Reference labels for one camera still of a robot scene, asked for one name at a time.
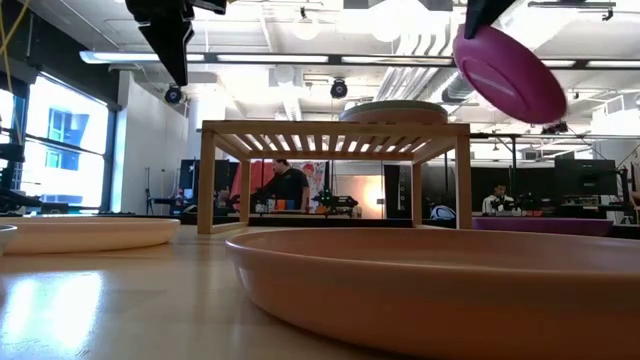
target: fluorescent light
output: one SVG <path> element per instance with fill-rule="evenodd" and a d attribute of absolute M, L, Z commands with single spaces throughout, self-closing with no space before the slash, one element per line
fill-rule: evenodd
<path fill-rule="evenodd" d="M 640 67 L 640 60 L 593 60 L 587 67 Z"/>
<path fill-rule="evenodd" d="M 345 64 L 381 64 L 381 65 L 452 65 L 450 57 L 425 56 L 343 56 Z"/>
<path fill-rule="evenodd" d="M 218 62 L 246 62 L 246 63 L 315 63 L 326 64 L 329 57 L 324 55 L 251 55 L 251 54 L 221 54 Z"/>
<path fill-rule="evenodd" d="M 542 60 L 545 66 L 549 67 L 573 67 L 575 60 Z"/>
<path fill-rule="evenodd" d="M 160 58 L 154 53 L 140 52 L 96 52 L 81 51 L 80 58 L 87 64 L 119 64 L 119 63 L 150 63 L 159 62 Z M 203 62 L 204 54 L 187 54 L 187 61 Z"/>

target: person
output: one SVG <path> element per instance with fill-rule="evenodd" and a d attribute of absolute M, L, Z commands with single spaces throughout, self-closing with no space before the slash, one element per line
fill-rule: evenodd
<path fill-rule="evenodd" d="M 286 159 L 274 160 L 273 172 L 273 179 L 265 185 L 267 196 L 275 196 L 278 200 L 293 200 L 294 210 L 306 212 L 311 196 L 307 175 L 292 168 Z"/>
<path fill-rule="evenodd" d="M 498 211 L 504 211 L 504 203 L 510 202 L 513 204 L 513 198 L 506 195 L 507 186 L 501 182 L 498 182 L 493 187 L 493 194 L 487 196 L 482 201 L 482 213 L 483 214 L 492 214 Z"/>

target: wooden rack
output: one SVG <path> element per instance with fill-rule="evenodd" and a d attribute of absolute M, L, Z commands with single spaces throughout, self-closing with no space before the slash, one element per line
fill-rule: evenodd
<path fill-rule="evenodd" d="M 395 160 L 412 164 L 412 219 L 422 224 L 421 165 L 455 149 L 457 223 L 471 228 L 471 153 L 468 124 L 204 121 L 200 152 L 198 233 L 214 234 L 249 222 L 250 160 Z M 215 148 L 240 161 L 240 222 L 213 226 Z"/>

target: pink plate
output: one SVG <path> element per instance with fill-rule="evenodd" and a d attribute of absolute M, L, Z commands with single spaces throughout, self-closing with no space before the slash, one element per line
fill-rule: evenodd
<path fill-rule="evenodd" d="M 530 124 L 546 124 L 567 112 L 564 91 L 551 71 L 500 30 L 481 27 L 473 39 L 459 33 L 453 55 L 476 91 L 505 114 Z"/>
<path fill-rule="evenodd" d="M 640 241 L 298 229 L 227 253 L 255 304 L 342 341 L 434 360 L 640 359 Z"/>

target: ceiling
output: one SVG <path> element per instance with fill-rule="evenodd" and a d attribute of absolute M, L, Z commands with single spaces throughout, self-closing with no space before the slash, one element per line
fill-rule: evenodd
<path fill-rule="evenodd" d="M 566 12 L 557 9 L 532 9 L 527 7 L 527 3 L 528 1 L 518 0 L 512 7 L 516 10 L 505 13 L 501 21 L 518 25 L 516 30 L 520 35 L 516 30 L 513 30 L 514 33 L 505 31 L 534 49 L 541 57 L 640 56 L 640 51 L 635 50 L 640 49 L 640 1 L 618 0 L 615 8 L 617 13 L 607 22 L 601 20 L 602 10 Z M 137 24 L 125 4 L 119 1 L 32 0 L 31 4 L 31 8 L 45 20 L 92 50 L 151 50 L 137 30 Z M 301 40 L 296 36 L 294 21 L 300 17 L 300 6 L 305 6 L 307 14 L 319 22 L 318 34 L 312 40 Z M 362 12 L 343 11 L 342 7 L 342 0 L 240 0 L 229 5 L 225 16 L 197 11 L 197 20 L 194 21 L 196 35 L 189 44 L 188 51 L 343 54 L 390 54 L 399 51 L 399 40 L 382 42 L 372 35 L 372 32 L 389 27 L 392 23 L 387 21 L 390 12 L 384 14 L 385 18 L 376 18 L 371 13 L 363 16 L 365 13 Z M 464 7 L 454 8 L 454 13 L 447 15 L 446 23 L 429 29 L 435 34 L 431 38 L 435 44 L 450 36 L 452 29 L 457 28 L 457 23 L 463 19 L 463 11 Z M 399 24 L 410 23 L 412 16 L 418 16 L 406 10 L 398 13 L 397 16 L 404 16 L 396 21 Z M 540 25 L 541 18 L 546 21 L 544 26 Z M 302 29 L 309 30 L 310 26 L 304 24 Z M 442 53 L 450 54 L 450 47 Z M 190 72 L 216 74 L 232 99 L 232 104 L 228 104 L 229 108 L 235 109 L 235 112 L 233 109 L 228 111 L 227 117 L 245 118 L 274 118 L 275 114 L 285 112 L 282 92 L 268 87 L 268 69 L 269 66 L 189 67 Z M 162 95 L 161 91 L 166 89 L 167 83 L 155 79 L 166 78 L 164 69 L 159 65 L 147 65 L 145 70 L 145 73 L 136 74 L 136 80 Z M 374 97 L 385 79 L 387 68 L 302 66 L 302 72 L 305 76 L 315 75 L 314 80 L 305 81 L 296 94 L 302 118 L 328 120 L 342 112 L 348 101 Z M 588 131 L 591 113 L 594 108 L 602 106 L 602 99 L 611 97 L 616 91 L 640 89 L 640 72 L 556 71 L 554 74 L 568 92 L 570 113 L 566 120 L 580 131 Z M 346 79 L 349 85 L 349 96 L 346 99 L 333 100 L 330 97 L 329 89 L 334 77 Z M 191 91 L 198 92 L 199 89 L 195 86 Z M 576 92 L 580 96 L 573 99 Z M 472 123 L 474 131 L 495 129 L 496 124 L 500 131 L 512 129 L 522 132 L 528 128 L 485 105 L 475 95 L 471 95 L 463 106 L 452 109 L 455 110 L 452 114 L 455 118 L 452 117 L 452 120 Z"/>

